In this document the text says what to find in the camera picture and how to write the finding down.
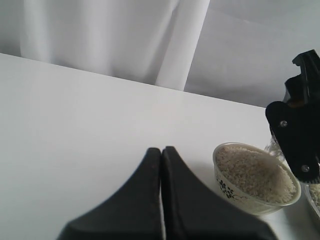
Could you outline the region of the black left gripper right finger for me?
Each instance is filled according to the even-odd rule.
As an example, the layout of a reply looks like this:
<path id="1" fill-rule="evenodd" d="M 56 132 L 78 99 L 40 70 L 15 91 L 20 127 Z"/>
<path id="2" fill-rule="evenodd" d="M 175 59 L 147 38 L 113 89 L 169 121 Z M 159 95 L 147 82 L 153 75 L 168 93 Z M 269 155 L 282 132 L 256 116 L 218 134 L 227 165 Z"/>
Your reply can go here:
<path id="1" fill-rule="evenodd" d="M 275 240 L 270 226 L 215 194 L 178 151 L 161 155 L 161 197 L 168 240 Z"/>

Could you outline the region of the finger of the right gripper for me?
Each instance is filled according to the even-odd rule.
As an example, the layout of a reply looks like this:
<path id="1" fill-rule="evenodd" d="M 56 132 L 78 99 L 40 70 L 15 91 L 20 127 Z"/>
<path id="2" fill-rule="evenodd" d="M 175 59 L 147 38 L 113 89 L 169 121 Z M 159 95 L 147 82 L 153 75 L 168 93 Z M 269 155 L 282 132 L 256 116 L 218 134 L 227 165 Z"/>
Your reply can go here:
<path id="1" fill-rule="evenodd" d="M 320 105 L 291 107 L 275 101 L 265 116 L 293 175 L 302 183 L 319 184 Z"/>
<path id="2" fill-rule="evenodd" d="M 285 83 L 283 101 L 288 105 L 306 105 L 320 100 L 320 57 L 312 49 L 298 54 L 292 63 L 300 67 L 300 74 Z"/>

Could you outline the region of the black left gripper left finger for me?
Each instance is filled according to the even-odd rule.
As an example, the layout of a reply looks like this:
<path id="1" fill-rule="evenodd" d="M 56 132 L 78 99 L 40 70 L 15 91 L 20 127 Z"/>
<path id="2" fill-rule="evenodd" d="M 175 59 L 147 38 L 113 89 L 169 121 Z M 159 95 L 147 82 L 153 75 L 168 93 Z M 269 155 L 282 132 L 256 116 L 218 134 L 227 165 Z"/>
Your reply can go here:
<path id="1" fill-rule="evenodd" d="M 148 148 L 125 184 L 106 201 L 69 221 L 60 240 L 161 240 L 161 151 Z"/>

